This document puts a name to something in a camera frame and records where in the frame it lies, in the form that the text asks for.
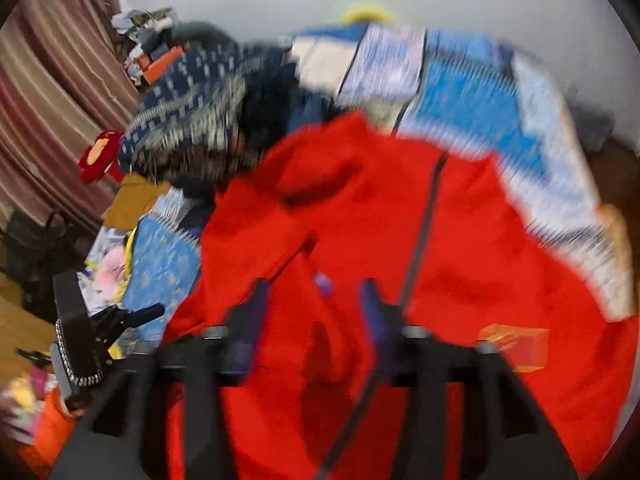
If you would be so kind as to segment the small wooden bed table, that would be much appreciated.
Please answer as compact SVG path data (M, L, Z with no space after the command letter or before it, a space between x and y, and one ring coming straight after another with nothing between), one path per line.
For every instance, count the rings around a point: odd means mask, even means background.
M110 229L133 230L139 219L169 189L169 183L156 184L138 174L127 174L111 205L104 212L103 225Z

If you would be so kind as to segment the orange box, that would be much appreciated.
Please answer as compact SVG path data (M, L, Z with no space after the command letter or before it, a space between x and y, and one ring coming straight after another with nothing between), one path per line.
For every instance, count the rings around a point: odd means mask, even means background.
M153 61L144 71L143 77L148 84L154 84L163 73L166 72L172 63L175 63L178 58L183 56L183 47L173 47L160 56L156 61Z

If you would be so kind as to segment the red plush toy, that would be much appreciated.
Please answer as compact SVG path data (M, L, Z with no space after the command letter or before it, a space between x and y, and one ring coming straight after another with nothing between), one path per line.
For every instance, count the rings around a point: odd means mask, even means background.
M117 155L123 135L122 130L104 130L86 148L78 162L82 183L93 184L105 177L122 183L125 174L119 169Z

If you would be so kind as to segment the beige fleece blanket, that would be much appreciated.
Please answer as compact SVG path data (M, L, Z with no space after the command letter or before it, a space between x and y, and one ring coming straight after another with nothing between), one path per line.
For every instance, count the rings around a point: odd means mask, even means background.
M598 218L604 229L605 247L608 250L608 274L611 279L603 286L604 317L608 322L620 322L638 312L638 282L632 266L632 249L627 223L622 212L612 204L602 203Z

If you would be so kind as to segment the clutter pile on cabinet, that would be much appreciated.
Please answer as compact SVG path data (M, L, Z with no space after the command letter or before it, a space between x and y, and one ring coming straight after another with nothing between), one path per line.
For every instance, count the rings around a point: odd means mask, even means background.
M149 84L143 71L173 47L184 52L193 47L234 46L236 41L221 28L203 21L181 21L171 8L156 11L130 10L111 17L114 31L130 40L122 67L139 89Z

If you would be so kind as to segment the striped pink beige curtain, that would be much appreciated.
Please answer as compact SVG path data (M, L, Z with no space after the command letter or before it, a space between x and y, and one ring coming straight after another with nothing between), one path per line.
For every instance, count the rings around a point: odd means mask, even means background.
M95 230L114 196L85 185L78 160L106 129L124 128L138 92L111 25L118 0L18 0L1 26L1 217L43 223L62 211Z

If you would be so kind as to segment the blue patchwork bed cover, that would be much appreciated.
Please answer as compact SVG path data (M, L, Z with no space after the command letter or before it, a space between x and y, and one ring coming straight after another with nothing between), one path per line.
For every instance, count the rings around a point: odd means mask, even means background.
M288 48L304 88L340 113L361 110L382 133L468 159L496 156L528 232L574 266L604 315L602 200L567 102L536 58L482 35L380 23L254 44Z

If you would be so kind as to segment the folded navy patterned clothes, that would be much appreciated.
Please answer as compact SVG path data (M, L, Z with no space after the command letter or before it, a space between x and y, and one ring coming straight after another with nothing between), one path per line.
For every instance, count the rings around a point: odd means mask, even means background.
M255 167L298 128L338 114L331 98L302 86L286 47L191 49L145 93L117 162L152 182L206 188Z

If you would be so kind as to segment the grey backpack on floor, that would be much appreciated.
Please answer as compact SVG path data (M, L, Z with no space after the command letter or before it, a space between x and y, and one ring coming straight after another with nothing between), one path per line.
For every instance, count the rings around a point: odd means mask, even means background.
M587 155L602 151L612 136L615 127L614 117L589 103L570 100L567 106L582 150Z

